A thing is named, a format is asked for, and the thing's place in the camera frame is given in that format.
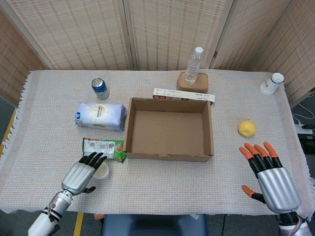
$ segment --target robotic arm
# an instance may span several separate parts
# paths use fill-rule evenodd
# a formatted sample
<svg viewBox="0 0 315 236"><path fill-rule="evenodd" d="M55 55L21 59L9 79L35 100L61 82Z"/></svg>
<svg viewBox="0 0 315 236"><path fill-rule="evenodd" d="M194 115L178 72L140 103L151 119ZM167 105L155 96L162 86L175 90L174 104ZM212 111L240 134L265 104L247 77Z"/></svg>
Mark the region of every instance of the robotic arm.
<svg viewBox="0 0 315 236"><path fill-rule="evenodd" d="M55 194L48 206L29 228L29 236L51 236L60 229L58 223L69 208L72 196L92 193L96 188L86 188L95 171L107 158L103 153L91 153L76 162L62 181L62 191Z"/></svg>
<svg viewBox="0 0 315 236"><path fill-rule="evenodd" d="M255 193L246 185L243 191L251 198L264 204L274 213L278 213L278 225L281 236L312 236L304 219L295 212L301 205L300 197L295 189L289 172L282 166L280 159L268 142L264 146L269 154L259 145L248 143L240 147L240 152L248 160L262 194Z"/></svg>

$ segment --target yellow lemon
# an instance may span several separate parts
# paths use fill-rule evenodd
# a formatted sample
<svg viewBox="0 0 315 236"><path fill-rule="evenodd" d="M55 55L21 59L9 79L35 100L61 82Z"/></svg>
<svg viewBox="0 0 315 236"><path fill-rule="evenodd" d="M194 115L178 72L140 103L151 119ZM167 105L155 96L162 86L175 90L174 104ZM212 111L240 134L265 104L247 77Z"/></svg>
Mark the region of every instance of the yellow lemon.
<svg viewBox="0 0 315 236"><path fill-rule="evenodd" d="M256 133L256 127L252 120L245 120L238 125L238 132L245 137L253 136Z"/></svg>

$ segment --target bottle label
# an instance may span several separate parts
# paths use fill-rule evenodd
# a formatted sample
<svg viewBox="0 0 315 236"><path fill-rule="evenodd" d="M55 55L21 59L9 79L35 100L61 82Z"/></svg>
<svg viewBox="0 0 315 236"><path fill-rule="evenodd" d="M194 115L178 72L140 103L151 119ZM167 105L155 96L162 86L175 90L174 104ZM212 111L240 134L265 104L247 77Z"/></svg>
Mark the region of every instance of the bottle label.
<svg viewBox="0 0 315 236"><path fill-rule="evenodd" d="M198 71L200 68L200 64L199 65L193 65L192 63L189 62L188 68L189 68L189 70L192 70L192 71Z"/></svg>

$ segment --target soda can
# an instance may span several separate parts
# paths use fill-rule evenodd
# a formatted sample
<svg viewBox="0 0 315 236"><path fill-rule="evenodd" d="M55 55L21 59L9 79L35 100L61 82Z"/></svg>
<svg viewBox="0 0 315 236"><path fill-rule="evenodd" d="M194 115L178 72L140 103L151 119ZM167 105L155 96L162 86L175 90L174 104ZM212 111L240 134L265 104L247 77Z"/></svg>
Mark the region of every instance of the soda can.
<svg viewBox="0 0 315 236"><path fill-rule="evenodd" d="M95 78L92 80L92 88L98 99L104 100L108 98L109 91L105 82L101 78Z"/></svg>

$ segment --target table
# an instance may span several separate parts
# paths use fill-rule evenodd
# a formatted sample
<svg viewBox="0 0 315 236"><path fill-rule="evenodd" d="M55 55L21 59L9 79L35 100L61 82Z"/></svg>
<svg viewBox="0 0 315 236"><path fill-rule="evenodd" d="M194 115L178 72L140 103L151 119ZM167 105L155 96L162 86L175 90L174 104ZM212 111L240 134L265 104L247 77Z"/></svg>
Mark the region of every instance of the table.
<svg viewBox="0 0 315 236"><path fill-rule="evenodd" d="M123 132L74 125L85 101L117 102L152 97L153 88L175 89L181 71L33 71L27 78L14 129L0 159L0 209L11 212L43 209L61 190L61 181L82 155L83 137L123 139ZM298 213L314 212L314 189L305 156L294 130L284 87L272 96L259 86L271 73L203 70L209 76L215 155L206 163L127 159L107 161L110 176L91 180L91 194L73 197L69 210L88 213L138 214L271 214L241 190L259 190L247 161L238 151L245 142L269 141L291 173L302 200ZM91 80L101 77L110 88L97 100ZM245 138L237 125L252 119L257 133Z"/></svg>

